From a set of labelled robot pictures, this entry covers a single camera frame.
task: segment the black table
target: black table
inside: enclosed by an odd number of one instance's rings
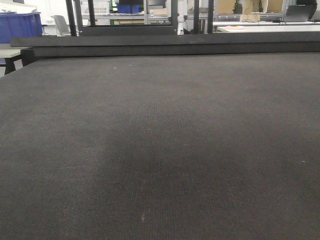
[[[0,78],[1,239],[319,239],[319,62],[64,58]]]

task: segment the white desk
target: white desk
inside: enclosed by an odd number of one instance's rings
[[[214,21],[213,27],[225,27],[229,25],[239,26],[296,26],[296,25],[320,25],[320,22],[313,21],[299,21],[299,22],[272,22],[272,21]]]
[[[5,64],[0,64],[0,67],[5,67],[4,74],[9,74],[16,70],[14,61],[21,59],[20,49],[0,49],[0,58],[5,59]]]
[[[229,29],[227,26],[219,26],[218,31],[224,33],[274,33],[274,32],[320,32],[320,24],[317,25],[277,25],[277,26],[244,26],[243,29]]]

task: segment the blue plastic bin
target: blue plastic bin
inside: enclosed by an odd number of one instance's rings
[[[10,43],[11,37],[42,35],[40,12],[0,14],[0,43]]]
[[[131,12],[130,5],[118,4],[116,7],[118,9],[119,14],[130,14],[130,13],[136,14],[136,13],[139,13],[140,5],[132,5],[132,12]]]

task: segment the laptop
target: laptop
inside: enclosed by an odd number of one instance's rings
[[[290,5],[283,18],[284,22],[307,22],[317,9],[316,5]]]

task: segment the gray chair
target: gray chair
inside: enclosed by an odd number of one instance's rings
[[[296,4],[298,6],[300,5],[304,5],[304,6],[312,6],[311,10],[310,10],[310,15],[309,15],[309,20],[312,19],[312,17],[314,16],[316,10],[317,10],[317,0],[296,0]]]
[[[64,16],[53,15],[51,17],[54,19],[56,31],[59,35],[61,35],[62,37],[71,36],[69,27]]]

